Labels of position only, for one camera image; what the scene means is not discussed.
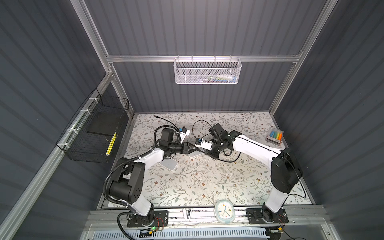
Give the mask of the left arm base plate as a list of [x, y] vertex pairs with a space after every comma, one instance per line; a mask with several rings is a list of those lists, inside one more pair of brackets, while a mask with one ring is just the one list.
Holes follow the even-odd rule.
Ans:
[[150, 211], [145, 217], [129, 213], [127, 216], [127, 227], [166, 227], [168, 225], [168, 211]]

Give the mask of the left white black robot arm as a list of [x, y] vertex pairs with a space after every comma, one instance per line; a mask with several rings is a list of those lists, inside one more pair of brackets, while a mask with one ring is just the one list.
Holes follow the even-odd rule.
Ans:
[[161, 138], [154, 140], [150, 150], [135, 158], [120, 158], [103, 183], [105, 199], [128, 208], [139, 223], [148, 225], [155, 218], [154, 205], [142, 195], [145, 172], [158, 164], [174, 171], [178, 162], [173, 156], [188, 155], [196, 150], [184, 141], [190, 130], [179, 129], [174, 141], [175, 132], [176, 128], [165, 126]]

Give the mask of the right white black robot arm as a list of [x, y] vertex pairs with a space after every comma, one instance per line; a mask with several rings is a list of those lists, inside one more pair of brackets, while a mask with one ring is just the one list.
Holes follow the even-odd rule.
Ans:
[[227, 132], [220, 124], [215, 124], [209, 129], [209, 132], [213, 136], [211, 150], [208, 151], [211, 158], [217, 160], [220, 152], [230, 149], [248, 155], [270, 169], [273, 187], [262, 205], [260, 214], [266, 223], [277, 221], [279, 211], [303, 176], [303, 171], [293, 151], [289, 148], [283, 150], [271, 148], [238, 131]]

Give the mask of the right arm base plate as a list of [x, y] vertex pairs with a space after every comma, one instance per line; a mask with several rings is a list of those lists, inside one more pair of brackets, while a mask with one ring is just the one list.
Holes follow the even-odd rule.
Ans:
[[250, 224], [287, 224], [289, 222], [284, 208], [280, 208], [277, 213], [273, 213], [264, 206], [247, 208], [246, 216]]

